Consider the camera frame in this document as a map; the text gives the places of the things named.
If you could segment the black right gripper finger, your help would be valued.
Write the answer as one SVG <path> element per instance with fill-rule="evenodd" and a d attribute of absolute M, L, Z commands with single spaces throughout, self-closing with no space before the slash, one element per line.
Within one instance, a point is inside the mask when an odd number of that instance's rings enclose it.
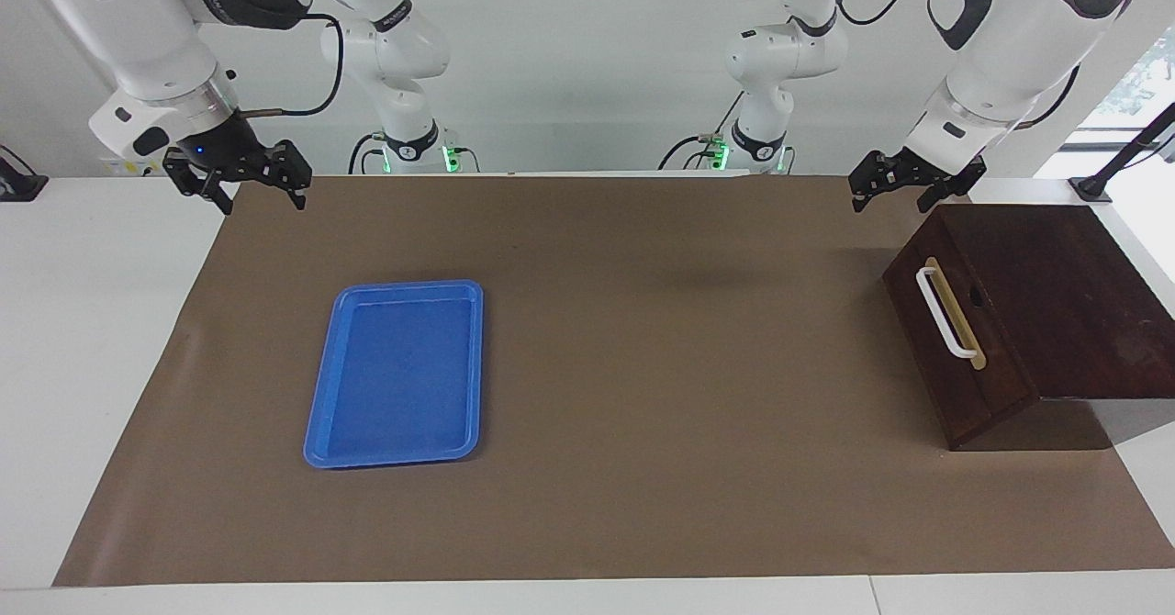
<path fill-rule="evenodd" d="M 231 214 L 231 198 L 219 181 L 219 172 L 199 175 L 190 159 L 181 151 L 164 152 L 164 174 L 172 179 L 181 196 L 200 196 L 217 206 L 223 215 Z"/>
<path fill-rule="evenodd" d="M 298 212 L 306 209 L 306 190 L 313 183 L 313 167 L 290 140 L 281 140 L 274 146 L 274 180 Z"/>

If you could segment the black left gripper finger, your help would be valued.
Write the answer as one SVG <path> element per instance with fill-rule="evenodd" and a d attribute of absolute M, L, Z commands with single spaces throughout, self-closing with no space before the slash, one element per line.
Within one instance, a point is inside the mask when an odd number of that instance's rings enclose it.
<path fill-rule="evenodd" d="M 850 173 L 852 206 L 857 213 L 861 213 L 877 196 L 880 183 L 884 183 L 884 155 L 868 154 Z"/>
<path fill-rule="evenodd" d="M 956 176 L 936 180 L 928 185 L 918 198 L 918 210 L 928 213 L 936 203 L 951 196 L 968 196 L 971 189 L 982 178 L 981 174 L 958 174 Z"/>

